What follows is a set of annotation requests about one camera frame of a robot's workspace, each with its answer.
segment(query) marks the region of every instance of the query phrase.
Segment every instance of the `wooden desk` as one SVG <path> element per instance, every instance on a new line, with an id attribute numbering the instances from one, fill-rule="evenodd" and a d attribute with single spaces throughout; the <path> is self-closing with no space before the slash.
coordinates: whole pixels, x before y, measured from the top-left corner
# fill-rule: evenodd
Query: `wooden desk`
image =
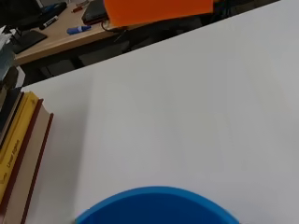
<path id="1" fill-rule="evenodd" d="M 44 31 L 36 29 L 38 32 L 47 35 L 48 38 L 32 46 L 26 51 L 16 55 L 18 65 L 29 63 L 40 58 L 44 58 L 62 51 L 73 49 L 82 45 L 92 43 L 94 41 L 116 35 L 111 32 L 106 32 L 102 29 L 100 23 L 93 25 L 90 31 L 83 32 L 77 35 L 69 35 L 66 33 L 67 28 L 84 25 L 82 22 L 82 15 L 85 9 L 72 13 L 75 4 L 70 4 L 67 9 L 59 16 L 54 24 L 46 28 Z M 133 26 L 131 29 L 140 27 L 142 25 Z"/>

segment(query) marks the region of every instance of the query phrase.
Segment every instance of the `orange object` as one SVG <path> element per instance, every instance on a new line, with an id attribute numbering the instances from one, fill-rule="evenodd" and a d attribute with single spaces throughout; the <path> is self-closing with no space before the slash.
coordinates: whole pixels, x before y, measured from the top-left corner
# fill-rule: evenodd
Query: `orange object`
<path id="1" fill-rule="evenodd" d="M 127 26 L 210 13 L 213 0 L 105 0 L 105 8 L 113 25 Z"/>

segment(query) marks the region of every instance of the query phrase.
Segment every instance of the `white tabletop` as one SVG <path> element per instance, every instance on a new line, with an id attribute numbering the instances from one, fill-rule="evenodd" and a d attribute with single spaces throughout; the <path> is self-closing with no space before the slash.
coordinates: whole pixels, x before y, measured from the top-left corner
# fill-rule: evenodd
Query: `white tabletop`
<path id="1" fill-rule="evenodd" d="M 123 190 L 199 193 L 242 223 L 298 224 L 299 1 L 26 87 L 54 120 L 27 224 Z"/>

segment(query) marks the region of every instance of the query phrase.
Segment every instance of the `book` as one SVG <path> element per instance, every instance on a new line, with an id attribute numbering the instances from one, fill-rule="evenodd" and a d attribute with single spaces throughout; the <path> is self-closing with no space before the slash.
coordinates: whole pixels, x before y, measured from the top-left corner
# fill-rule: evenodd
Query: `book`
<path id="1" fill-rule="evenodd" d="M 26 135 L 24 136 L 24 139 L 23 139 L 22 144 L 21 144 L 19 155 L 18 155 L 18 157 L 16 159 L 16 162 L 15 162 L 15 165 L 12 169 L 10 179 L 8 180 L 7 189 L 6 189 L 5 194 L 3 196 L 2 202 L 0 203 L 0 223 L 3 223 L 5 214 L 7 212 L 7 205 L 8 205 L 10 196 L 11 196 L 11 192 L 12 192 L 13 187 L 15 185 L 17 175 L 19 173 L 19 170 L 20 170 L 20 167 L 21 167 L 21 162 L 22 162 L 23 156 L 25 154 L 29 139 L 30 139 L 30 137 L 32 135 L 32 131 L 35 127 L 36 119 L 37 119 L 40 107 L 42 105 L 42 102 L 43 102 L 43 100 L 38 100 L 38 102 L 37 102 L 35 112 L 34 112 L 32 118 L 31 118 L 31 121 L 30 121 L 30 124 L 28 126 Z"/>
<path id="2" fill-rule="evenodd" d="M 2 110 L 2 106 L 3 106 L 4 101 L 6 100 L 6 98 L 7 98 L 7 88 L 2 86 L 1 90 L 0 90 L 0 112 Z"/>
<path id="3" fill-rule="evenodd" d="M 32 92 L 26 92 L 24 94 L 8 131 L 7 138 L 0 150 L 0 202 L 2 202 L 12 168 L 18 157 L 37 101 L 38 98 Z"/>
<path id="4" fill-rule="evenodd" d="M 20 89 L 8 92 L 3 110 L 0 112 L 0 148 L 2 148 L 4 140 L 7 137 L 7 132 L 17 113 L 23 95 L 24 93 Z"/>
<path id="5" fill-rule="evenodd" d="M 8 195 L 9 200 L 6 209 L 2 209 L 2 211 L 5 211 L 5 215 L 4 220 L 1 223 L 4 224 L 20 224 L 22 220 L 28 194 L 33 183 L 36 165 L 50 121 L 50 113 L 47 112 L 41 103 L 42 100 L 39 100 L 36 106 L 36 111 L 30 123 L 30 127 L 28 128 L 26 136 L 23 140 L 19 154 L 19 156 L 22 156 L 22 158 L 19 158 L 18 156 L 17 159 L 21 162 L 18 166 L 16 163 L 13 169 L 13 173 L 17 173 L 17 175 L 15 181 L 11 181 L 14 181 L 14 183 L 11 183 L 13 184 L 13 188 L 11 190 L 10 196 L 8 195 L 9 192 L 5 193 L 5 197 Z"/>
<path id="6" fill-rule="evenodd" d="M 46 130 L 46 134 L 45 134 L 45 137 L 44 137 L 44 140 L 43 140 L 43 144 L 41 146 L 40 153 L 39 153 L 39 156 L 38 156 L 38 159 L 37 159 L 36 169 L 35 169 L 34 177 L 33 177 L 33 180 L 32 180 L 31 186 L 30 186 L 27 202 L 26 202 L 26 205 L 25 205 L 25 208 L 24 208 L 24 213 L 22 214 L 21 224 L 25 224 L 25 220 L 27 218 L 31 197 L 32 197 L 32 194 L 34 193 L 34 188 L 35 188 L 35 184 L 36 184 L 38 170 L 39 170 L 39 166 L 40 166 L 40 163 L 41 163 L 41 160 L 43 158 L 44 151 L 45 151 L 45 146 L 46 146 L 46 143 L 47 143 L 48 135 L 49 135 L 49 132 L 50 132 L 50 125 L 52 124 L 53 117 L 54 117 L 54 114 L 51 113 L 50 114 L 50 120 L 49 120 L 49 123 L 48 123 L 48 127 L 47 127 L 47 130 Z"/>

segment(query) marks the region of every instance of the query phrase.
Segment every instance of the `blue plastic bowl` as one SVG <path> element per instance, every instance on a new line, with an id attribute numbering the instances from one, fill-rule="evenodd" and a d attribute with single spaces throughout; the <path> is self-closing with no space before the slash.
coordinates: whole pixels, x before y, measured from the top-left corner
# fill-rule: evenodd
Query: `blue plastic bowl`
<path id="1" fill-rule="evenodd" d="M 212 201 L 184 189 L 130 189 L 96 204 L 78 224 L 239 224 Z"/>

